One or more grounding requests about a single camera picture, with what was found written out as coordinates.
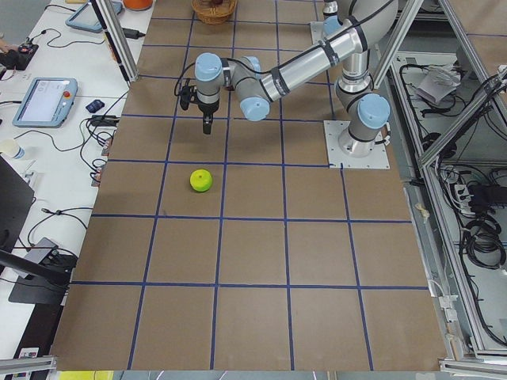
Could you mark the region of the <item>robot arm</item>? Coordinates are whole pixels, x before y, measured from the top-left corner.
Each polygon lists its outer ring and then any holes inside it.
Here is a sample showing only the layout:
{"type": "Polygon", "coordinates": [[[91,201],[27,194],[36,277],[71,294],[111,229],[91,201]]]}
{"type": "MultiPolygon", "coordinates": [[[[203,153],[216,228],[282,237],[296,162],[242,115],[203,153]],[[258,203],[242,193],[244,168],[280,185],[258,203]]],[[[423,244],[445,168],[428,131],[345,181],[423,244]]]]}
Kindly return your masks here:
{"type": "Polygon", "coordinates": [[[396,1],[327,1],[323,35],[307,50],[270,70],[254,56],[221,58],[205,52],[194,64],[195,85],[185,84],[180,106],[195,104],[203,114],[203,132],[212,131],[223,88],[236,92],[244,117],[263,120],[271,104],[322,72],[361,55],[384,37],[395,21],[396,1]]]}

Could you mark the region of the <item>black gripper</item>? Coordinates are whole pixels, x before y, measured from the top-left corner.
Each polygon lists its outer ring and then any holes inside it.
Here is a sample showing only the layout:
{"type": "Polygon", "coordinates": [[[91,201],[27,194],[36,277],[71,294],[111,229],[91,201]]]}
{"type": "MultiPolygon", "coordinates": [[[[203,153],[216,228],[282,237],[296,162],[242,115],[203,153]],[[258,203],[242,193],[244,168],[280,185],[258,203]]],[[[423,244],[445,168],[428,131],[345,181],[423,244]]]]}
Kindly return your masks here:
{"type": "Polygon", "coordinates": [[[218,110],[218,104],[206,104],[200,103],[199,110],[203,113],[203,133],[205,135],[210,135],[212,133],[212,125],[214,120],[214,114],[218,110]]]}

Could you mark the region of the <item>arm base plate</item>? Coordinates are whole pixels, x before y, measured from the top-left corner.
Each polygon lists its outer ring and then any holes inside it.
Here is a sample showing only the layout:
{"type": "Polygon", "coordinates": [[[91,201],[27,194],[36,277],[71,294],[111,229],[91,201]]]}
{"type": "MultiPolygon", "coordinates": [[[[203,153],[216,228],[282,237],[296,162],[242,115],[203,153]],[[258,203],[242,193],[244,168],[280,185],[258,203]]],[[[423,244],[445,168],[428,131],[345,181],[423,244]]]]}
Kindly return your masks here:
{"type": "Polygon", "coordinates": [[[325,23],[323,21],[312,21],[310,23],[310,32],[312,44],[318,43],[327,37],[327,33],[324,28],[325,23]]]}
{"type": "Polygon", "coordinates": [[[349,121],[324,120],[328,166],[331,169],[389,169],[387,143],[378,130],[371,142],[357,142],[349,135],[349,121]]]}

